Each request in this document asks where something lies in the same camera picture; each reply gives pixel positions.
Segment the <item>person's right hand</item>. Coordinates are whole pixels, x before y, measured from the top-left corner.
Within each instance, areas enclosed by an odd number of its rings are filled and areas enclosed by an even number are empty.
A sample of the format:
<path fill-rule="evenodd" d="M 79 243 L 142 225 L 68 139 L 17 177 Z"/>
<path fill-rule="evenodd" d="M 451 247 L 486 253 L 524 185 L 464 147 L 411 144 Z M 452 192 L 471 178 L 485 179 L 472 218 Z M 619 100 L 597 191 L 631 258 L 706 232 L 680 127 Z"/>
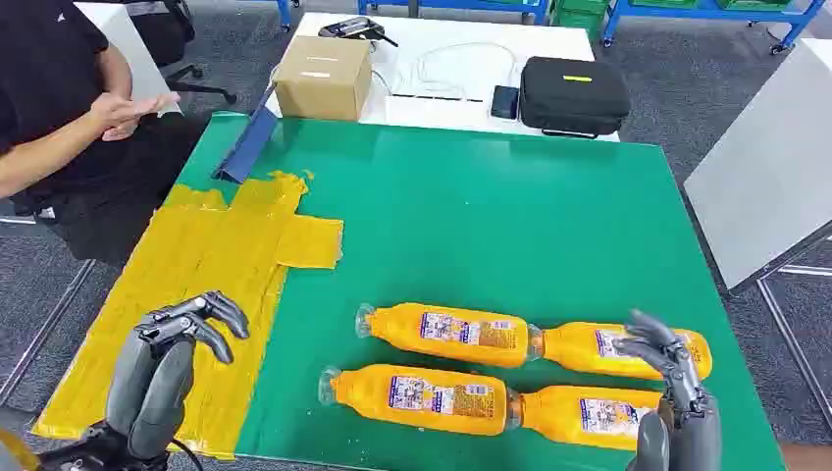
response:
<path fill-rule="evenodd" d="M 84 116 L 101 132 L 103 141 L 116 141 L 132 136 L 141 113 L 137 102 L 105 92 L 92 102 Z"/>

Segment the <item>person's left hand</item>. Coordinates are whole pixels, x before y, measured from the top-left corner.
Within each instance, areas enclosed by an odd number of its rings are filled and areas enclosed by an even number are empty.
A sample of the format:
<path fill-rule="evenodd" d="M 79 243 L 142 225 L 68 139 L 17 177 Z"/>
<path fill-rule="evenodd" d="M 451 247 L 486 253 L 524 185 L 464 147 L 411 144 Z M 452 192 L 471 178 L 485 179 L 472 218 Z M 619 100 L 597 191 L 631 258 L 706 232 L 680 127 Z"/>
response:
<path fill-rule="evenodd" d="M 132 101 L 129 107 L 129 115 L 140 118 L 151 114 L 164 114 L 175 110 L 180 99 L 178 93 L 169 91 L 144 100 Z"/>

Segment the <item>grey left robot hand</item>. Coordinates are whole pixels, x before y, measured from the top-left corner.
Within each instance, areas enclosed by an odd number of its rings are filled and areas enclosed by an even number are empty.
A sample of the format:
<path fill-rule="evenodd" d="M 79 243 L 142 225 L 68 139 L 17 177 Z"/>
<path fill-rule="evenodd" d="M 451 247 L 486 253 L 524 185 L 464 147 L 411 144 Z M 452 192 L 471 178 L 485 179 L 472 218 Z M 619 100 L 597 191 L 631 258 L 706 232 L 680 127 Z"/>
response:
<path fill-rule="evenodd" d="M 107 393 L 104 419 L 126 438 L 129 455 L 155 458 L 173 442 L 193 385 L 199 342 L 218 361 L 234 362 L 231 347 L 210 319 L 224 323 L 238 339 L 249 337 L 245 314 L 218 290 L 153 310 L 129 331 Z"/>

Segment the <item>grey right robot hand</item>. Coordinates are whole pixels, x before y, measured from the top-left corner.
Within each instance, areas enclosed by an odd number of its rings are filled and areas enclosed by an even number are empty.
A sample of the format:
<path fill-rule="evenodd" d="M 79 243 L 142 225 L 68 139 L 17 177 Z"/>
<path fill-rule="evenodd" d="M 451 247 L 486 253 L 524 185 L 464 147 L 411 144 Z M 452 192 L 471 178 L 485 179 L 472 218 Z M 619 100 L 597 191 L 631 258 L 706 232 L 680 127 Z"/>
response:
<path fill-rule="evenodd" d="M 694 358 L 681 337 L 638 309 L 625 326 L 629 336 L 613 346 L 646 361 L 665 385 L 656 409 L 640 420 L 637 448 L 627 468 L 719 470 L 721 421 L 715 397 L 702 385 Z"/>

